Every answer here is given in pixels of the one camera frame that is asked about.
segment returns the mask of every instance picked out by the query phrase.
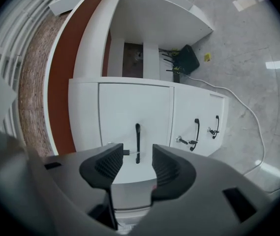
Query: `tiled floor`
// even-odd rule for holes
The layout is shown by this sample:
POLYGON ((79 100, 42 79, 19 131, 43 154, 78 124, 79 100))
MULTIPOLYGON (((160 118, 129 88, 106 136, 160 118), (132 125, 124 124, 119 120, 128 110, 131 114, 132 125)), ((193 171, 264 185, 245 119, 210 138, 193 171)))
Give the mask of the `tiled floor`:
MULTIPOLYGON (((266 62, 280 60, 280 17, 268 0, 190 0, 201 8, 215 31, 193 49, 200 61, 192 77, 234 91, 257 115, 266 146, 262 167, 247 175, 267 191, 280 195, 280 69, 267 69, 266 62), (212 60, 204 62, 210 52, 212 60)), ((183 83, 213 90, 188 78, 183 83)), ((240 173, 262 157, 257 124, 231 97, 223 146, 211 157, 224 161, 240 173)))

